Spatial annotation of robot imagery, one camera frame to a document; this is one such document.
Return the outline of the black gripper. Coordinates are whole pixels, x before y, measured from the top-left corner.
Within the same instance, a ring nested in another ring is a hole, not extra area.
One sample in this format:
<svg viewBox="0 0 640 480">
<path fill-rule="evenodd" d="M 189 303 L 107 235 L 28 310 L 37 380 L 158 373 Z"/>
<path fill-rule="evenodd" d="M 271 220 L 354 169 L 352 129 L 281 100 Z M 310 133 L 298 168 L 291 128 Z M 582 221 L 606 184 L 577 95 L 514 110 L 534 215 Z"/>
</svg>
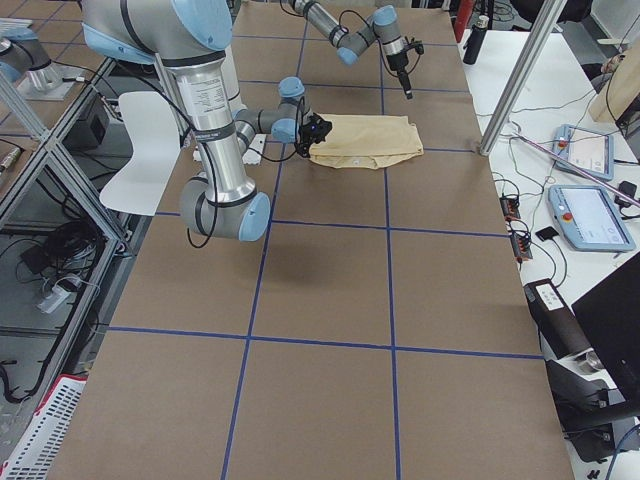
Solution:
<svg viewBox="0 0 640 480">
<path fill-rule="evenodd" d="M 310 157 L 310 148 L 315 143 L 315 136 L 313 133 L 303 132 L 294 143 L 296 153 L 303 157 Z"/>
<path fill-rule="evenodd" d="M 405 97 L 407 99 L 412 99 L 413 98 L 412 85 L 411 85 L 409 74 L 407 73 L 407 70 L 406 70 L 406 67 L 408 66 L 408 63 L 409 63 L 406 51 L 401 50 L 397 53 L 386 54 L 385 57 L 386 57 L 388 69 L 391 73 L 397 75 Z"/>
</svg>

